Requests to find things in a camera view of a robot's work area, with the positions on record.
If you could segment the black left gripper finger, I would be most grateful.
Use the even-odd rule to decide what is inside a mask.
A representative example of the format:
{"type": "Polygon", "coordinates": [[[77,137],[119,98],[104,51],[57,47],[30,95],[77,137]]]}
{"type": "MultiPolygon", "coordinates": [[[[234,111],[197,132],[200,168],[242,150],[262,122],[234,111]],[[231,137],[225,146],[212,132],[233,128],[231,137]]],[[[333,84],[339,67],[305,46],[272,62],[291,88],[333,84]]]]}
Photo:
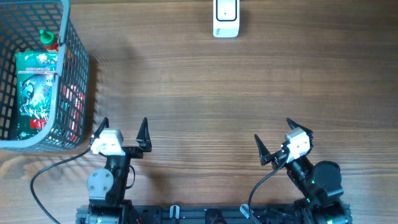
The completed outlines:
{"type": "Polygon", "coordinates": [[[146,117],[142,120],[141,127],[136,137],[136,142],[144,152],[152,151],[152,143],[150,140],[148,120],[146,117]]]}
{"type": "Polygon", "coordinates": [[[105,129],[105,128],[109,128],[109,119],[107,117],[104,117],[101,124],[99,125],[99,127],[97,128],[97,130],[94,132],[93,134],[93,138],[99,138],[101,132],[105,129]]]}

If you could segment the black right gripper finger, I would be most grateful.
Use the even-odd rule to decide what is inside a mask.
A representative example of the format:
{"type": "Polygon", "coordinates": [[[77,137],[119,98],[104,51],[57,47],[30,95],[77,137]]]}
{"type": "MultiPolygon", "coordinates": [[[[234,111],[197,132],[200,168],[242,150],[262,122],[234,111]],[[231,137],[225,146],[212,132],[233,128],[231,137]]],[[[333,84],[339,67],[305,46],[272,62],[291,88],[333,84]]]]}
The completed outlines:
{"type": "Polygon", "coordinates": [[[313,136],[313,131],[311,129],[306,128],[305,126],[302,126],[301,124],[296,123],[290,118],[286,118],[287,124],[290,127],[289,134],[292,134],[297,128],[300,128],[301,130],[305,131],[306,135],[309,137],[313,136]]]}
{"type": "Polygon", "coordinates": [[[266,148],[266,146],[264,145],[264,143],[261,141],[260,137],[257,134],[254,135],[254,139],[256,141],[257,148],[259,150],[261,165],[264,166],[270,163],[273,160],[274,156],[269,152],[269,150],[266,148]]]}

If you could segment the green snack bag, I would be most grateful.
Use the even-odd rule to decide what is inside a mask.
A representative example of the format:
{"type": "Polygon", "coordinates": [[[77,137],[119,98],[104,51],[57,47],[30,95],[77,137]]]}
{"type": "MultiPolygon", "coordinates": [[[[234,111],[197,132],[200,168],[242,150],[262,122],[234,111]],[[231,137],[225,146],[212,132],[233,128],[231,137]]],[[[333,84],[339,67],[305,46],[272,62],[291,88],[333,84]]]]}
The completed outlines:
{"type": "Polygon", "coordinates": [[[58,55],[20,52],[16,57],[17,138],[29,139],[44,129],[50,116],[58,55]]]}

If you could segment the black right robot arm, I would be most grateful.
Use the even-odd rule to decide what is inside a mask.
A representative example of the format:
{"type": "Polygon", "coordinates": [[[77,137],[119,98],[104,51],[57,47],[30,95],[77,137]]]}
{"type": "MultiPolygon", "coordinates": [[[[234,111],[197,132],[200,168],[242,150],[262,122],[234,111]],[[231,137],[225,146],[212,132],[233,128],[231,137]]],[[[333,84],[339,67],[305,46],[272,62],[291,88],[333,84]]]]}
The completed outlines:
{"type": "Polygon", "coordinates": [[[272,164],[273,171],[251,190],[248,198],[250,219],[254,223],[352,223],[350,207],[341,201],[344,190],[340,166],[332,161],[312,164],[307,156],[313,149],[313,131],[290,118],[286,121],[290,131],[285,134],[280,150],[273,154],[257,134],[254,136],[261,165],[272,164]],[[256,190],[283,168],[303,198],[293,204],[267,206],[264,214],[257,217],[252,207],[256,190]]]}

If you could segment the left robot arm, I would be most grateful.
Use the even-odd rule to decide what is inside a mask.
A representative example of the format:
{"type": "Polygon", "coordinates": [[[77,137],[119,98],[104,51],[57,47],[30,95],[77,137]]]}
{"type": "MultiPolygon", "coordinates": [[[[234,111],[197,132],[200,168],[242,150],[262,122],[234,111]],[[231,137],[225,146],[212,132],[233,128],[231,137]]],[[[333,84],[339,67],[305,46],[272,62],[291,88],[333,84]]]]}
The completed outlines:
{"type": "Polygon", "coordinates": [[[89,191],[89,206],[85,223],[142,223],[142,218],[125,193],[132,185],[127,184],[131,160],[142,159],[145,152],[151,152],[148,120],[144,118],[138,131],[137,146],[123,146],[120,130],[109,127],[104,118],[91,136],[90,150],[106,158],[105,166],[93,171],[86,186],[89,191]]]}

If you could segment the white barcode scanner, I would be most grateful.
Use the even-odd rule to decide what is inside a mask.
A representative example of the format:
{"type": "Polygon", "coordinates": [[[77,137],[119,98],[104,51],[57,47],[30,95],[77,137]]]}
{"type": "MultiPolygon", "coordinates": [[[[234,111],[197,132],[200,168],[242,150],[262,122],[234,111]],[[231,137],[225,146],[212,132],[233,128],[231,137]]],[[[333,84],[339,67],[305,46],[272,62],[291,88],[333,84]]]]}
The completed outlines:
{"type": "Polygon", "coordinates": [[[240,0],[213,0],[213,36],[235,38],[239,34],[240,0]]]}

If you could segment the red sauce bottle green cap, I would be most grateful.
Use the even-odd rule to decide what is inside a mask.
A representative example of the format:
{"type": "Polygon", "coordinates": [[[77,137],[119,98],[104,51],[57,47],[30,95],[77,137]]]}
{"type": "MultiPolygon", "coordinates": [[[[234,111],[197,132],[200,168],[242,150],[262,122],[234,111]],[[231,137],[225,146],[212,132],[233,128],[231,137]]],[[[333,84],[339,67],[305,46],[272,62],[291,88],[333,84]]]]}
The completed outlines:
{"type": "Polygon", "coordinates": [[[45,49],[50,52],[57,54],[59,49],[58,39],[56,35],[50,31],[39,30],[40,41],[45,49]]]}

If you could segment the grey plastic mesh basket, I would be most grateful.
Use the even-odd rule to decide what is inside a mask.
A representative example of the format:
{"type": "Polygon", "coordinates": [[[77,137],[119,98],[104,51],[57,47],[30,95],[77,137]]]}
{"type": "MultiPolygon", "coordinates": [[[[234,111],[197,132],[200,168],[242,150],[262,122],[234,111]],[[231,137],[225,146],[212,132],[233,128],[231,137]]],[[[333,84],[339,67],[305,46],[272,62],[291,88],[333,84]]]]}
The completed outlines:
{"type": "Polygon", "coordinates": [[[69,1],[1,1],[1,149],[65,151],[79,145],[89,77],[89,56],[70,19],[69,1]],[[59,43],[50,113],[38,134],[18,140],[15,54],[43,51],[40,30],[54,33],[59,43]]]}

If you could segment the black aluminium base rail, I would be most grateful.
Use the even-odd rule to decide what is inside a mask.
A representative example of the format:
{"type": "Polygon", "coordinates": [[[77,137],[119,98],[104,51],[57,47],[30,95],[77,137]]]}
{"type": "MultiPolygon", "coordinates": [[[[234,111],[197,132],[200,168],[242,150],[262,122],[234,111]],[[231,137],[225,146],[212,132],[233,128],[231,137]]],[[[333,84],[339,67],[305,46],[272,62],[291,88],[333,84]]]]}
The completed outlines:
{"type": "MultiPolygon", "coordinates": [[[[301,208],[294,204],[273,204],[251,209],[259,223],[332,223],[352,224],[347,205],[326,208],[301,208]]],[[[248,206],[240,207],[160,207],[136,206],[128,215],[122,208],[100,209],[81,207],[76,211],[76,223],[254,223],[248,206]]]]}

